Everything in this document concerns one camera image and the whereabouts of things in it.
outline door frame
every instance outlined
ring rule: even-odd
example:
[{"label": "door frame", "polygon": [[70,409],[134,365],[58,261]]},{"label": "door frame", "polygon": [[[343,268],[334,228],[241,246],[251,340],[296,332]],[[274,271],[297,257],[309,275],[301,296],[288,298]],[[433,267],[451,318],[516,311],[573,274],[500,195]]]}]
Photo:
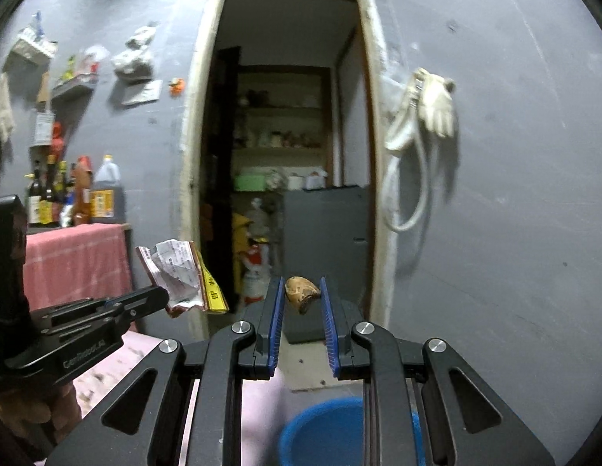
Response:
[{"label": "door frame", "polygon": [[[366,83],[368,94],[368,120],[372,138],[371,175],[374,195],[371,199],[371,210],[374,211],[374,236],[372,240],[372,279],[364,315],[373,322],[386,325],[387,303],[386,291],[390,285],[388,267],[393,266],[395,255],[389,243],[387,228],[381,220],[378,210],[379,191],[385,159],[383,148],[384,124],[380,110],[380,76],[387,63],[387,48],[383,28],[374,0],[355,0],[359,9],[359,19],[365,52]],[[179,235],[183,240],[193,240],[200,244],[199,232],[199,173],[202,144],[202,128],[206,93],[209,83],[209,72],[215,47],[221,12],[225,0],[208,0],[200,22],[193,60],[187,82],[185,111],[182,122],[181,152],[182,168],[180,175],[180,217]]]}]

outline gray cabinet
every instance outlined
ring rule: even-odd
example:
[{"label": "gray cabinet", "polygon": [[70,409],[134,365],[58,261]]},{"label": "gray cabinet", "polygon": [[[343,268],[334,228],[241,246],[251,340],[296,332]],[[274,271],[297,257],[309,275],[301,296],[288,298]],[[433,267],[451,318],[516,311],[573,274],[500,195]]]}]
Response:
[{"label": "gray cabinet", "polygon": [[[367,188],[284,193],[284,277],[304,276],[318,285],[330,275],[340,296],[361,306],[369,269],[368,210]],[[324,339],[318,301],[305,316],[286,307],[284,334],[290,343]]]}]

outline pink tablecloth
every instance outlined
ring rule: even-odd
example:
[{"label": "pink tablecloth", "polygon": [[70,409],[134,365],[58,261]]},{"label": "pink tablecloth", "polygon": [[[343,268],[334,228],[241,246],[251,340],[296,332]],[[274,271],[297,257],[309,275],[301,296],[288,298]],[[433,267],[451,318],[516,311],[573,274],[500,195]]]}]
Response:
[{"label": "pink tablecloth", "polygon": [[31,310],[131,291],[120,224],[87,224],[27,236],[24,291]]}]

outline metal screw cap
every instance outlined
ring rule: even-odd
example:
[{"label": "metal screw cap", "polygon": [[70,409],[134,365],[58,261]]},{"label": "metal screw cap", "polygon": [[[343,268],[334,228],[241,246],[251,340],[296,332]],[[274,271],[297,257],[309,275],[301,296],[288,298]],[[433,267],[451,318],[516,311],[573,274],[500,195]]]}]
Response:
[{"label": "metal screw cap", "polygon": [[159,344],[159,350],[163,353],[169,354],[178,348],[178,342],[176,340],[163,340]]},{"label": "metal screw cap", "polygon": [[370,322],[358,322],[355,329],[360,335],[369,335],[374,333],[374,324]]},{"label": "metal screw cap", "polygon": [[247,333],[251,329],[251,324],[246,320],[239,320],[232,324],[232,331],[237,334]]},{"label": "metal screw cap", "polygon": [[433,338],[428,342],[428,348],[433,352],[443,352],[448,348],[448,345],[446,345],[446,342],[440,340],[439,338]]}]

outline small bread piece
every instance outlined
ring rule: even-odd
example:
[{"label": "small bread piece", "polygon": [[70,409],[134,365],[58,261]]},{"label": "small bread piece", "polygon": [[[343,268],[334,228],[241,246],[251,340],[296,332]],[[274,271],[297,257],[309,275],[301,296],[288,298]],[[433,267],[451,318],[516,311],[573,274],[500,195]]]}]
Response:
[{"label": "small bread piece", "polygon": [[312,300],[320,298],[320,290],[307,278],[290,277],[285,289],[288,301],[301,315],[305,315]]}]

